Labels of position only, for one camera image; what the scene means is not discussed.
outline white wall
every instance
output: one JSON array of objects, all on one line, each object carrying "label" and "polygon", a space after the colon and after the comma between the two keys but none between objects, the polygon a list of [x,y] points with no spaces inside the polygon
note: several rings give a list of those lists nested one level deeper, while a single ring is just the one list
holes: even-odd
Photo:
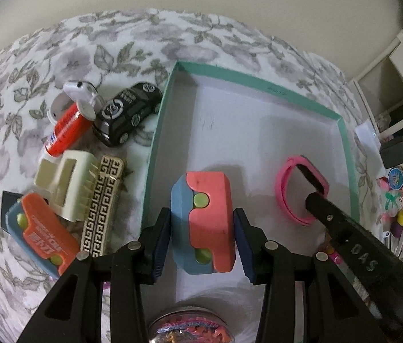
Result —
[{"label": "white wall", "polygon": [[0,49],[63,18],[137,7],[225,15],[320,54],[348,76],[358,74],[403,25],[400,0],[0,0]]}]

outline orange and blue toy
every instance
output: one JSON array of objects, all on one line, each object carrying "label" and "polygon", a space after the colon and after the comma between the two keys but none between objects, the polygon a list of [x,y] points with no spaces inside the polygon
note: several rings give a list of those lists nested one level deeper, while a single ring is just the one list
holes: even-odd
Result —
[{"label": "orange and blue toy", "polygon": [[171,189],[171,238],[188,274],[230,272],[235,264],[230,182],[221,171],[191,171]]},{"label": "orange and blue toy", "polygon": [[79,252],[76,239],[37,193],[28,193],[9,209],[6,225],[15,241],[55,279]]}]

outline sticker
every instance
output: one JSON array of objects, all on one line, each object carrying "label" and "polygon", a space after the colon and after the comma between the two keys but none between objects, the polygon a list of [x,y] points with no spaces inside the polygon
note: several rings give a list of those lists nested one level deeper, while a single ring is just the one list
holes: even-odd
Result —
[{"label": "sticker", "polygon": [[105,120],[114,120],[124,111],[124,103],[120,99],[111,99],[103,107],[101,115]]},{"label": "sticker", "polygon": [[146,93],[152,93],[152,92],[155,90],[155,86],[152,85],[151,83],[146,82],[146,83],[143,85],[143,90],[144,90]]},{"label": "sticker", "polygon": [[56,141],[57,137],[55,135],[55,131],[53,131],[51,135],[46,139],[46,143],[44,143],[45,148],[50,149],[50,147],[52,147]]},{"label": "sticker", "polygon": [[392,189],[401,189],[403,187],[403,169],[398,167],[391,169],[387,176],[387,181]]}]

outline screw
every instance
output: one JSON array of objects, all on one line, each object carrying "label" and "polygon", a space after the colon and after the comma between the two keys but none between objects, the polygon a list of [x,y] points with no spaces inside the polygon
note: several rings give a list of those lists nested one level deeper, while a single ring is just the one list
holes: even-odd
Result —
[{"label": "screw", "polygon": [[278,248],[278,243],[276,241],[267,241],[265,247],[268,250],[276,250]]},{"label": "screw", "polygon": [[327,254],[325,254],[324,252],[318,252],[316,254],[316,258],[317,258],[317,260],[324,262],[324,261],[328,260],[329,256]]},{"label": "screw", "polygon": [[90,254],[89,254],[87,251],[83,250],[83,251],[78,252],[78,253],[76,254],[76,258],[77,258],[77,260],[79,260],[80,262],[82,262],[82,261],[86,260],[89,255],[90,255]]},{"label": "screw", "polygon": [[138,250],[141,247],[141,243],[139,241],[132,241],[128,243],[127,247],[131,251]]}]

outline toy clutter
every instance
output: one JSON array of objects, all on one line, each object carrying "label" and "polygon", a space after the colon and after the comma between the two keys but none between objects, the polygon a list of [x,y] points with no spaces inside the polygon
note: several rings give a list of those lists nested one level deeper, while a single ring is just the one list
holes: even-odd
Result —
[{"label": "toy clutter", "polygon": [[[92,125],[104,144],[124,144],[141,121],[158,112],[161,101],[162,92],[150,83],[137,83],[105,102],[93,84],[69,81],[50,105],[53,131],[41,145],[34,192],[4,191],[1,225],[52,278],[81,251],[106,253],[127,165],[120,156],[96,157],[71,148]],[[80,244],[64,221],[84,223]]]},{"label": "toy clutter", "polygon": [[395,256],[403,260],[403,166],[388,170],[378,179],[383,199],[383,217],[389,231],[383,232],[383,242]]}]

